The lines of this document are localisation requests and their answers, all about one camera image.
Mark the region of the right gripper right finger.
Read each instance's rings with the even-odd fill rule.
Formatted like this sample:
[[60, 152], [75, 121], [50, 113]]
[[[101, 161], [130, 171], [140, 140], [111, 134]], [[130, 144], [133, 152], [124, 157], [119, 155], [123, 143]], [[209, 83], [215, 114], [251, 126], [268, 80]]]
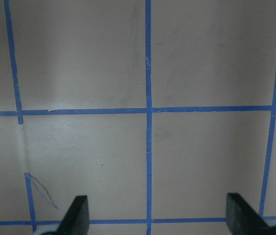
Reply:
[[226, 196], [226, 224], [232, 235], [268, 235], [270, 227], [239, 193]]

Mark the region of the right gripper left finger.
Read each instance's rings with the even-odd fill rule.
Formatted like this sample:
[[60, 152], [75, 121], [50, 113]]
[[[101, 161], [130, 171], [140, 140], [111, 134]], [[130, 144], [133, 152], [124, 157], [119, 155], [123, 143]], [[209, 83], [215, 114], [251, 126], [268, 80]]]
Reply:
[[86, 235], [89, 230], [89, 205], [86, 195], [76, 196], [57, 228], [58, 235]]

